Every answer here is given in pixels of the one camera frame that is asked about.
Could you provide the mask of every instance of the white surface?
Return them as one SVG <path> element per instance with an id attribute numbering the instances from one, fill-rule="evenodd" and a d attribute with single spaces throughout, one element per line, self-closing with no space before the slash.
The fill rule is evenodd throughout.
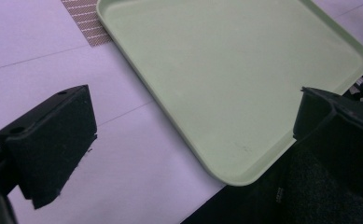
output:
<path id="1" fill-rule="evenodd" d="M 319 2 L 363 43 L 363 7 L 340 7 L 360 1 Z M 0 128 L 79 84 L 90 85 L 99 138 L 52 204 L 35 211 L 18 188 L 10 193 L 20 223 L 177 223 L 223 187 L 113 44 L 89 47 L 60 0 L 0 1 Z"/>

